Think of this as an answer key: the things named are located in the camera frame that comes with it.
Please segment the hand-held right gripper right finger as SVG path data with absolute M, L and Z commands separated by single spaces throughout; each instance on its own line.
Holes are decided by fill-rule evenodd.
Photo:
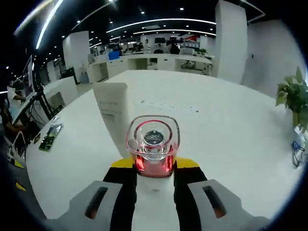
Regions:
M 268 218 L 251 215 L 236 194 L 207 179 L 188 158 L 175 162 L 174 203 L 182 231 L 264 231 L 269 225 Z

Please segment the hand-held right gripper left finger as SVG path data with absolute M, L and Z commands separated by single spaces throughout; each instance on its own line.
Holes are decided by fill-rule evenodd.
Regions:
M 51 220 L 53 231 L 130 231 L 137 202 L 137 171 L 132 158 L 111 164 L 101 181 L 75 195 L 69 209 Z

